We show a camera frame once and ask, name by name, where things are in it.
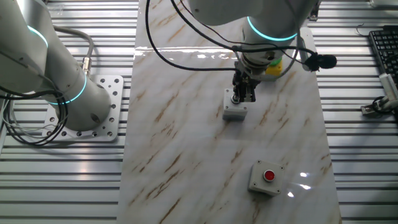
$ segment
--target yellow object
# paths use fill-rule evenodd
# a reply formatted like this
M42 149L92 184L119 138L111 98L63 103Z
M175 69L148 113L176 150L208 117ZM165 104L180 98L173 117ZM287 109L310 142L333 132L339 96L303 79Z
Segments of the yellow object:
M280 73L282 72L282 61L280 61L277 65L270 65L268 66L266 70L267 75L274 75L274 76L279 76Z

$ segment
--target white marble tabletop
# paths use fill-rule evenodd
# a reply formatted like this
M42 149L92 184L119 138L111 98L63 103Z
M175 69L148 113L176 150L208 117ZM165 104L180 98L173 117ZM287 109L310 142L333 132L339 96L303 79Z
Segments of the white marble tabletop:
M243 122L223 121L233 72L189 72L161 61L147 40L145 3L139 3L118 224L341 223L315 74L296 63L275 83L260 83ZM241 24L216 29L237 41ZM175 63L233 67L234 54L192 31L169 1L153 1L150 27ZM310 31L302 30L314 49ZM285 166L280 195L247 190L258 159Z

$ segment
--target keyboard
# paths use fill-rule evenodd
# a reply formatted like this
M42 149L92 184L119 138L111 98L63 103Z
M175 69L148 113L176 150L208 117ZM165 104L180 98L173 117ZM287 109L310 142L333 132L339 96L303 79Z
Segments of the keyboard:
M398 30L375 30L369 33L380 73L390 74L398 83Z

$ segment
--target blue led ring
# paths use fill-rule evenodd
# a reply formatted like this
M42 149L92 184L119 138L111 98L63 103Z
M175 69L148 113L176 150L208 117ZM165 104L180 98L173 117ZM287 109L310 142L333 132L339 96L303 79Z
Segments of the blue led ring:
M33 28L30 27L30 26L27 26L27 28L28 28L31 32L37 34L41 39L43 39L43 41L45 42L47 48L49 47L49 43L47 42L47 40L45 39L45 37L44 37L39 31L33 29Z
M69 100L69 101L66 101L65 103L70 103L70 102L72 102L73 100L77 99L77 98L83 93L83 91L85 90L86 84L87 84L87 76L85 75L85 84L83 85L83 88L81 89L81 91L79 92L79 94L77 94L77 96L75 96L73 99L71 99L71 100ZM58 105L58 103L52 103L52 102L49 102L49 103L52 104L52 105Z
M262 32L260 32L259 30L257 30L257 29L254 27L254 25L251 23L249 17L248 17L248 22L249 22L249 25L250 25L251 29L252 29L254 32L256 32L256 34L258 34L258 35L260 35L260 37L265 38L265 39L268 39L268 40L273 40L273 41L286 41L286 40L293 39L294 37L297 36L297 34L294 34L294 35L292 35L292 36L290 36L290 37L286 37L286 38L269 37L269 36L263 34Z

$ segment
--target metal mounting plate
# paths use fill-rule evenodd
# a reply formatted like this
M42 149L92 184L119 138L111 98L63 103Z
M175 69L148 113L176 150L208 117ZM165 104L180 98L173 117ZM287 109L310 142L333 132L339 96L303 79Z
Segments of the metal mounting plate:
M111 111L109 112L106 120L97 128L90 131L81 132L72 131L68 128L64 128L62 132L53 140L54 142L113 142L118 137L119 118L124 83L123 77L119 75L92 75L90 78L93 82L100 84L106 89L106 91L108 91L109 96L111 97L111 104L116 105L116 107L111 108ZM55 113L55 109L49 105L49 108L47 109L47 115L45 117L44 126L49 124L55 125L57 122L58 118ZM42 135L46 136L47 133L49 131L52 131L53 129L53 126L45 128Z

